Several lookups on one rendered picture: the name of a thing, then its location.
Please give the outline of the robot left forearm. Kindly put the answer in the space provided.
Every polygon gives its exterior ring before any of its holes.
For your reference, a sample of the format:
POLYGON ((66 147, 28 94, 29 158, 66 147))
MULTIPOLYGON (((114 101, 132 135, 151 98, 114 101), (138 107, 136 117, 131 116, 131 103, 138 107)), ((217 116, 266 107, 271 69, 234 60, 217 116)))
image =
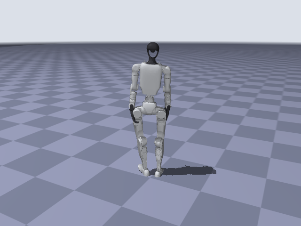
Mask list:
POLYGON ((134 108, 135 108, 135 102, 136 102, 136 95, 137 95, 137 92, 135 91, 131 91, 132 89, 132 84, 130 86, 130 99, 129 99, 129 108, 130 108, 130 105, 133 104, 134 108))

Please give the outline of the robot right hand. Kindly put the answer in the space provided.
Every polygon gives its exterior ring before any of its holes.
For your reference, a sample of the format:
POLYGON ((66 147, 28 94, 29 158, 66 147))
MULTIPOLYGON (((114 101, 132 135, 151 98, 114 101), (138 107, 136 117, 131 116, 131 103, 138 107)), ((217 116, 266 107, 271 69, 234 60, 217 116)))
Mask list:
POLYGON ((167 108, 165 108, 165 110, 166 110, 166 120, 167 120, 170 111, 170 105, 168 105, 167 108))

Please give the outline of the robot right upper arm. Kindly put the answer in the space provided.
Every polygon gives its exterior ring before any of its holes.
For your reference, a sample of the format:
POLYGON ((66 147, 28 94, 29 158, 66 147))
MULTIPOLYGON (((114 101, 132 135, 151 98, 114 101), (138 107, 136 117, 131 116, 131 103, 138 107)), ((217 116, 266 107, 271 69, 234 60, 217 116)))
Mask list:
POLYGON ((171 83, 171 69, 169 66, 162 65, 162 72, 164 75, 164 86, 163 86, 163 92, 170 92, 170 83, 171 83))

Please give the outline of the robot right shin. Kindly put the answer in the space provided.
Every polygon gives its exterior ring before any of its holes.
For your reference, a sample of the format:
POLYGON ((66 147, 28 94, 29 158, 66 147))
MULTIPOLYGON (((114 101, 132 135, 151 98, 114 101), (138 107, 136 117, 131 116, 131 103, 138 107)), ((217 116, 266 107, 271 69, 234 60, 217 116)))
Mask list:
POLYGON ((161 171, 161 162, 162 162, 163 154, 164 154, 164 140, 161 139, 160 147, 155 148, 157 170, 159 169, 159 171, 161 171))

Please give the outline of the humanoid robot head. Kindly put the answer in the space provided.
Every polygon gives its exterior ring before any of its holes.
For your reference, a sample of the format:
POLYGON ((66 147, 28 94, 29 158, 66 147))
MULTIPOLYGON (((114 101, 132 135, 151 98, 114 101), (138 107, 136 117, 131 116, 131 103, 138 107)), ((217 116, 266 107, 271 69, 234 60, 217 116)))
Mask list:
POLYGON ((158 52, 159 52, 159 46, 158 46, 158 44, 155 43, 155 42, 150 42, 150 43, 147 45, 147 53, 148 53, 148 56, 149 56, 149 60, 148 60, 148 62, 146 62, 146 64, 149 64, 149 65, 155 65, 155 64, 158 64, 158 63, 156 63, 156 61, 155 61, 155 58, 157 57, 158 52), (149 50, 150 50, 152 53, 155 52, 155 50, 156 50, 156 51, 157 51, 156 56, 155 56, 155 57, 151 57, 151 56, 149 55, 149 50))

